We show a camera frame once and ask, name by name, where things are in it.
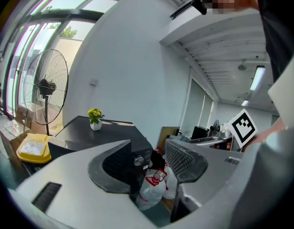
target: yellow container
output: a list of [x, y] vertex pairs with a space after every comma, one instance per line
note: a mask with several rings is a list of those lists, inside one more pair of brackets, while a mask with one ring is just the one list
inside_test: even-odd
[[43, 134], [27, 134], [19, 148], [17, 157], [25, 162], [44, 164], [49, 162], [52, 157], [48, 148], [50, 136]]

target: tree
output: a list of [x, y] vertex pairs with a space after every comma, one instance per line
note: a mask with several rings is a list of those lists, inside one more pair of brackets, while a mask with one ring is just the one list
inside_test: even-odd
[[65, 28], [64, 31], [60, 34], [60, 37], [73, 38], [77, 34], [77, 30], [72, 30], [71, 26]]
[[[56, 29], [60, 23], [51, 24], [48, 28], [49, 29]], [[60, 34], [60, 37], [65, 38], [73, 38], [77, 34], [77, 30], [72, 30], [72, 27], [69, 26], [63, 30], [63, 32]]]

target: person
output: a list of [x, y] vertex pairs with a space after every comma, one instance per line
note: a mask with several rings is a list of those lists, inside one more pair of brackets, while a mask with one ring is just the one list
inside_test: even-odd
[[[256, 9], [259, 11], [275, 82], [294, 54], [294, 0], [202, 0], [219, 13]], [[262, 142], [284, 128], [281, 118], [267, 131], [255, 136], [247, 146]]]

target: desk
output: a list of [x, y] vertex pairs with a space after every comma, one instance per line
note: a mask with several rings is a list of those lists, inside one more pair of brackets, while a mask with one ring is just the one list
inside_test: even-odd
[[140, 152], [146, 149], [152, 151], [151, 144], [131, 122], [103, 120], [101, 129], [93, 131], [88, 117], [77, 116], [67, 123], [55, 137], [78, 143], [79, 145], [69, 146], [74, 151], [128, 139], [131, 140], [132, 152]]

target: fluorescent light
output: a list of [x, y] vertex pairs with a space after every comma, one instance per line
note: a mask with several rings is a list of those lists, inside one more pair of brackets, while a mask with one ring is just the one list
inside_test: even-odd
[[249, 103], [249, 100], [245, 100], [245, 101], [243, 101], [242, 106], [247, 106], [248, 103]]
[[265, 74], [265, 71], [266, 71], [265, 67], [262, 67], [262, 66], [257, 67], [252, 85], [250, 87], [251, 91], [255, 91], [256, 88], [259, 86], [259, 84], [261, 83], [263, 79], [263, 75]]

